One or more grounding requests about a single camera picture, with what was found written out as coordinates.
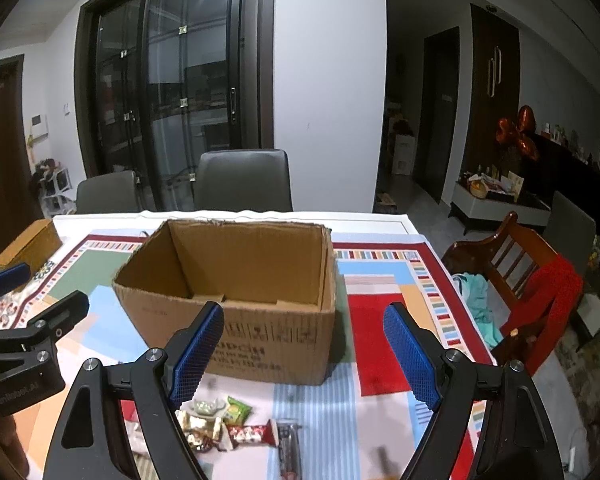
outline screw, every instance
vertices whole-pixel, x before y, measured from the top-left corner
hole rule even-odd
[[[455,348],[450,348],[445,352],[446,358],[449,359],[452,363],[457,363],[461,359],[462,355],[462,352]]]
[[[518,361],[517,359],[512,359],[509,362],[509,367],[514,371],[514,372],[521,372],[522,370],[525,369],[525,365],[522,363],[522,361]]]
[[[85,362],[82,363],[82,368],[90,372],[94,368],[98,367],[98,360],[95,357],[89,357]]]
[[[147,361],[157,361],[162,357],[162,354],[163,352],[161,348],[149,348],[144,356],[146,357]]]

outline teal cloth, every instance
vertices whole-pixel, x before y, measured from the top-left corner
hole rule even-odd
[[[487,306],[487,280],[480,274],[453,275],[454,286],[469,308],[475,324],[482,334],[489,350],[493,349],[504,338],[493,323],[493,314]]]

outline tablecloth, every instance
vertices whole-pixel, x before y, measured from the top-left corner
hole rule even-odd
[[[258,215],[215,216],[249,221]],[[381,311],[391,301],[403,301],[416,321],[432,330],[444,346],[459,348],[481,362],[493,362],[466,306],[430,245],[414,234],[407,218],[320,213],[262,216],[275,220],[296,216],[334,229],[340,322],[334,329],[330,372],[321,386],[257,383],[205,374],[196,397],[238,397],[254,406],[249,419],[253,424],[271,417],[297,420],[302,427],[305,480],[399,478],[430,412],[413,397],[388,350],[381,334]],[[26,319],[76,288],[90,297],[87,319],[58,343],[67,388],[16,415],[32,478],[42,476],[55,421],[80,364],[92,356],[105,365],[131,361],[146,349],[110,288],[110,280],[163,219],[164,215],[148,213],[58,219],[63,247],[23,293],[1,302],[0,327],[6,328],[23,326]],[[483,413],[484,403],[476,403],[454,480],[466,477]],[[212,480],[240,478],[244,470],[250,471],[249,478],[278,477],[277,452],[272,448],[229,453],[212,450],[199,459]]]

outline colorful tablecloth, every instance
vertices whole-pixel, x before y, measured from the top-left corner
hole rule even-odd
[[[98,357],[105,365],[135,360],[146,345],[130,323],[110,282],[142,243],[144,232],[94,232],[61,260],[52,261],[24,291],[0,302],[0,327],[26,320],[69,292],[90,297],[87,318],[58,342],[67,382],[64,392],[16,414],[18,434],[39,478],[68,388],[80,364]],[[205,374],[196,397],[234,396],[254,406],[249,422],[292,418],[301,424],[302,478],[397,479],[430,419],[418,402],[382,333],[382,311],[392,301],[407,305],[417,323],[448,348],[478,362],[493,362],[466,307],[423,237],[333,234],[340,275],[330,372],[321,386],[258,383]],[[453,480],[464,480],[480,433],[484,403],[474,404]],[[241,448],[199,457],[212,480],[278,478],[277,450]]]

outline red balloon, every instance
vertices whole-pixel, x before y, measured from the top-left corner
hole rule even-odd
[[[536,144],[525,134],[520,134],[518,149],[522,155],[528,156],[531,160],[537,161],[540,158]]]
[[[536,118],[531,106],[524,105],[518,112],[518,131],[525,133],[535,133]]]
[[[508,117],[503,117],[498,121],[498,131],[496,132],[496,140],[500,144],[509,144],[516,139],[516,125]]]

